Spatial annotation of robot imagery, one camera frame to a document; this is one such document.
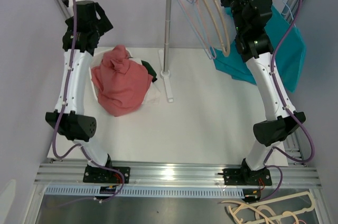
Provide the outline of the red t shirt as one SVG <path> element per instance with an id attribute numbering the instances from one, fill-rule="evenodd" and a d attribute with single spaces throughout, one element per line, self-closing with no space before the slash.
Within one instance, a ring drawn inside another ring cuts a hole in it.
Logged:
<path id="1" fill-rule="evenodd" d="M 124 45 L 106 52 L 91 71 L 98 102 L 110 115 L 127 115 L 141 107 L 152 77 L 141 62 L 132 60 Z"/>

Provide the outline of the teal t shirt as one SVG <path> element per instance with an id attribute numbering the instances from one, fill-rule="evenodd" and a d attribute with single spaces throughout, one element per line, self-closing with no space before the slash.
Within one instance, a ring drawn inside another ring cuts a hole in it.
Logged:
<path id="1" fill-rule="evenodd" d="M 275 48 L 289 27 L 289 23 L 272 7 L 272 18 L 265 26 L 265 30 Z M 221 50 L 210 48 L 215 68 L 232 77 L 234 80 L 256 84 L 253 75 L 243 63 L 240 54 L 236 50 L 236 43 L 232 42 L 230 54 L 225 57 Z M 281 44 L 277 55 L 276 65 L 285 89 L 294 92 L 297 88 L 306 56 L 306 44 L 300 30 L 293 27 Z"/>

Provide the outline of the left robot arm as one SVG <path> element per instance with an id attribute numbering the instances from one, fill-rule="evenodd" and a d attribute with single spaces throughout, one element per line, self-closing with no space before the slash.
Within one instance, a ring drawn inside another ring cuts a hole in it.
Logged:
<path id="1" fill-rule="evenodd" d="M 65 21 L 67 31 L 62 38 L 64 72 L 59 98 L 54 111 L 45 114 L 45 120 L 53 128 L 51 146 L 56 158 L 63 159 L 71 152 L 57 153 L 56 139 L 61 135 L 73 142 L 72 150 L 81 149 L 87 166 L 96 169 L 95 176 L 101 182 L 109 182 L 114 176 L 111 158 L 94 140 L 97 121 L 85 115 L 84 96 L 94 51 L 100 37 L 113 25 L 97 2 L 78 1 L 74 6 L 73 16 Z"/>

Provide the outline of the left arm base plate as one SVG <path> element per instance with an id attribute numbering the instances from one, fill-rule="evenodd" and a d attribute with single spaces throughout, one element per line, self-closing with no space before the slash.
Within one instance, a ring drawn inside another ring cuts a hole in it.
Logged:
<path id="1" fill-rule="evenodd" d="M 129 183 L 130 167 L 120 166 L 113 167 L 113 169 L 119 171 L 124 176 L 126 184 Z M 99 167 L 87 166 L 83 175 L 84 183 L 111 183 L 120 184 L 122 183 L 122 177 L 119 173 L 108 171 Z"/>

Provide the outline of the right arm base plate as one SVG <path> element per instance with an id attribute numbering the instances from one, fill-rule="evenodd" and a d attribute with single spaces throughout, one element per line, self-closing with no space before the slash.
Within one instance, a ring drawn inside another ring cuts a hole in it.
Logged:
<path id="1" fill-rule="evenodd" d="M 248 168 L 227 168 L 217 173 L 217 175 L 223 177 L 225 185 L 272 185 L 270 171 L 266 168 L 259 171 L 251 171 Z"/>

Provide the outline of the green and white t shirt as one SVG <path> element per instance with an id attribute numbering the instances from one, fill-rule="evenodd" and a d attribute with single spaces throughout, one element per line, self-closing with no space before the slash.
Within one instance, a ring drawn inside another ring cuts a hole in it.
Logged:
<path id="1" fill-rule="evenodd" d="M 161 97 L 161 92 L 154 84 L 154 82 L 157 81 L 157 73 L 147 61 L 142 60 L 141 63 L 146 68 L 148 75 L 152 77 L 151 84 L 148 88 L 148 91 L 144 97 L 142 104 L 143 105 L 157 105 L 159 104 L 160 97 Z"/>

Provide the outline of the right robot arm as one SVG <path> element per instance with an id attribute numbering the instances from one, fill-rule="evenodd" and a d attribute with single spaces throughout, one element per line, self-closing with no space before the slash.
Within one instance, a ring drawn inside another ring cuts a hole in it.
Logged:
<path id="1" fill-rule="evenodd" d="M 272 0 L 220 0 L 230 8 L 236 27 L 235 44 L 243 62 L 253 75 L 259 89 L 266 119 L 254 124 L 256 141 L 243 159 L 240 177 L 246 184 L 264 178 L 266 159 L 277 145 L 284 141 L 306 120 L 288 99 L 279 76 L 274 48 L 265 26 L 273 16 Z"/>

